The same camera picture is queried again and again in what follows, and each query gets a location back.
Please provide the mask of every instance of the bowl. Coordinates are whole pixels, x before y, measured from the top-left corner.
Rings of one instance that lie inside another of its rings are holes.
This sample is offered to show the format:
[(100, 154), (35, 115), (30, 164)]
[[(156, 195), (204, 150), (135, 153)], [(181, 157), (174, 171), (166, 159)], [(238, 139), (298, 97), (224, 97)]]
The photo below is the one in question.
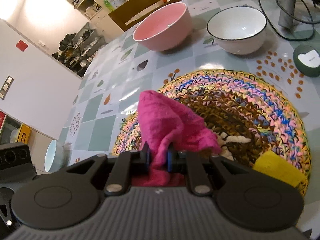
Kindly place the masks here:
[(244, 55), (258, 50), (266, 39), (267, 19), (258, 9), (236, 6), (208, 21), (207, 31), (225, 51)]
[(63, 145), (56, 140), (52, 140), (48, 146), (47, 153), (44, 158), (44, 170), (47, 172), (55, 172), (66, 165), (67, 156), (63, 149)]
[(161, 7), (145, 18), (133, 33), (133, 39), (154, 51), (172, 49), (192, 30), (188, 7), (182, 2)]

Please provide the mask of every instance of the table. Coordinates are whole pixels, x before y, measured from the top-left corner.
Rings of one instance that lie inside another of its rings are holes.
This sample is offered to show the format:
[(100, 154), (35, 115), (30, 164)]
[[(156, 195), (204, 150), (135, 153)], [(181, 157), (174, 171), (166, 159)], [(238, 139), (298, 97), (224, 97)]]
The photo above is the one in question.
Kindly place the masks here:
[[(320, 20), (320, 9), (306, 0), (314, 20)], [(313, 158), (311, 180), (305, 196), (305, 212), (299, 227), (313, 227), (312, 237), (320, 234), (320, 78), (308, 78), (294, 72), (293, 50), (303, 42), (287, 42), (267, 27), (267, 41), (257, 52), (236, 56), (222, 50), (207, 33), (207, 21), (215, 13), (232, 6), (246, 5), (259, 9), (258, 0), (184, 0), (191, 13), (194, 31), (185, 42), (170, 52), (149, 51), (137, 44), (132, 35), (135, 27), (113, 40), (90, 64), (79, 87), (68, 120), (59, 141), (71, 142), (69, 164), (98, 153), (109, 154), (123, 120), (138, 106), (140, 92), (157, 90), (164, 83), (197, 69), (241, 70), (261, 76), (273, 84), (293, 103), (305, 124)], [(276, 25), (280, 9), (275, 0), (261, 0), (271, 21)], [(297, 1), (297, 17), (307, 15)], [(288, 37), (306, 37), (311, 26), (298, 24)], [(316, 36), (304, 42), (320, 51), (320, 26)], [(282, 66), (292, 67), (292, 73)]]

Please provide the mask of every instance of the yellow sponge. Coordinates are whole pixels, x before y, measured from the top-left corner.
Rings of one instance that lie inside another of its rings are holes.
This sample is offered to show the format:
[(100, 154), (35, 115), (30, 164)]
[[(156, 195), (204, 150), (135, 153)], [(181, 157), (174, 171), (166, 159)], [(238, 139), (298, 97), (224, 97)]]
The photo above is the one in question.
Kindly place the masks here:
[(301, 181), (306, 179), (303, 173), (273, 151), (262, 154), (255, 162), (253, 169), (293, 187), (297, 187)]

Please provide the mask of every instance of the round mat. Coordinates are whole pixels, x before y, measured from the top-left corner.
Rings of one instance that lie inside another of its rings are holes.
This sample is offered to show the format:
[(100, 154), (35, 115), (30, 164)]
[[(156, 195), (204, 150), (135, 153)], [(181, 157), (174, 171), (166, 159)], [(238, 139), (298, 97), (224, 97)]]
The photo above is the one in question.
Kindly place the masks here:
[[(263, 79), (245, 72), (199, 70), (167, 83), (158, 92), (191, 108), (209, 129), (245, 136), (249, 143), (227, 143), (235, 161), (252, 166), (272, 150), (305, 174), (298, 188), (305, 195), (311, 157), (303, 123), (292, 104)], [(138, 149), (141, 133), (137, 113), (124, 123), (113, 155)]]

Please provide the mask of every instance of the wooden chair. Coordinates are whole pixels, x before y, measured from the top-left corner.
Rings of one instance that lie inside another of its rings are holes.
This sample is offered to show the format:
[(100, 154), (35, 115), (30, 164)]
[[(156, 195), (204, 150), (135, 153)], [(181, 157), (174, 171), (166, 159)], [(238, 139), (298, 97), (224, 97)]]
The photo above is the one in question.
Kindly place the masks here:
[(160, 7), (167, 5), (169, 3), (179, 2), (181, 0), (171, 0), (170, 2), (162, 6), (159, 6), (158, 8), (155, 8), (154, 10), (148, 12), (147, 14), (140, 17), (139, 19), (132, 21), (128, 25), (126, 25), (126, 23), (130, 21), (132, 17), (136, 16), (138, 13), (142, 12), (144, 9), (148, 8), (149, 6), (159, 1), (160, 0), (129, 0), (125, 2), (123, 5), (119, 6), (113, 12), (110, 12), (109, 16), (125, 32), (126, 30), (130, 29), (132, 26), (136, 25), (138, 22), (145, 19), (149, 14), (159, 9)]

